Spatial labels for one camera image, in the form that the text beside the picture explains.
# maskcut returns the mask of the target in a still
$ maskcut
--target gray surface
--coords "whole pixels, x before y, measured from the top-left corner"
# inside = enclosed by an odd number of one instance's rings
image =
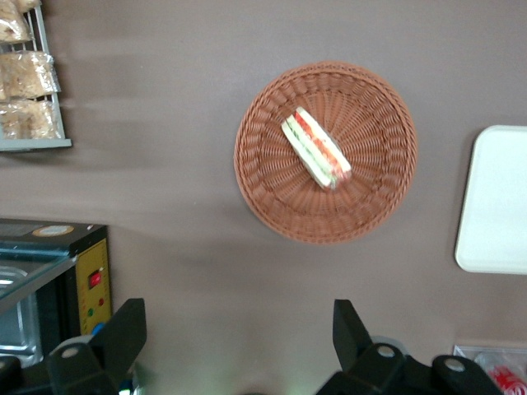
[[[525,345],[527,277],[453,256],[474,138],[527,125],[527,2],[45,5],[74,148],[1,156],[2,214],[110,225],[115,304],[147,301],[152,393],[313,393],[338,368],[334,298],[425,363],[455,342]],[[419,139],[403,205],[333,247],[268,230],[232,165],[254,96],[323,59],[388,80]]]

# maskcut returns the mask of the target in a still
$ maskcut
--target plastic bag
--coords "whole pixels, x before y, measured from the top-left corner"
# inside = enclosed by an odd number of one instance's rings
[[[12,0],[0,0],[0,43],[15,44],[31,40],[26,19]]]
[[[28,12],[40,5],[40,0],[17,0],[18,9],[20,12]]]
[[[505,395],[527,393],[525,367],[507,358],[506,353],[481,352],[474,361],[491,377]]]
[[[14,100],[9,103],[9,107],[26,116],[23,128],[29,138],[61,138],[51,101]]]
[[[40,51],[0,54],[4,89],[10,98],[34,99],[58,92],[53,58]]]
[[[6,89],[3,87],[3,72],[0,67],[0,101],[6,101],[7,99]]]
[[[8,140],[30,138],[27,119],[27,114],[13,109],[9,105],[0,105],[0,125],[2,126],[3,138]]]

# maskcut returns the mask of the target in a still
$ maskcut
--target circular sticker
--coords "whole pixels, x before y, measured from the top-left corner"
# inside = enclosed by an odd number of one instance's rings
[[[45,226],[33,231],[33,235],[37,237],[54,237],[67,235],[68,233],[73,232],[75,228],[70,225],[52,225]]]

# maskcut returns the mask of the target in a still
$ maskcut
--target round wicker tray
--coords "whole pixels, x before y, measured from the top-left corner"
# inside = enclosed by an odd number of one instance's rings
[[[302,106],[339,144],[352,178],[324,191],[282,133]],[[400,96],[365,68],[312,63],[284,72],[253,100],[236,138],[235,170],[253,213],[306,243],[349,241],[373,230],[401,203],[417,159],[413,121]]]

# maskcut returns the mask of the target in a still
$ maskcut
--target yellow control panel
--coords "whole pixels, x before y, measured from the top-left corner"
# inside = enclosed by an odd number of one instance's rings
[[[112,314],[106,239],[79,253],[76,275],[81,334],[89,335]]]

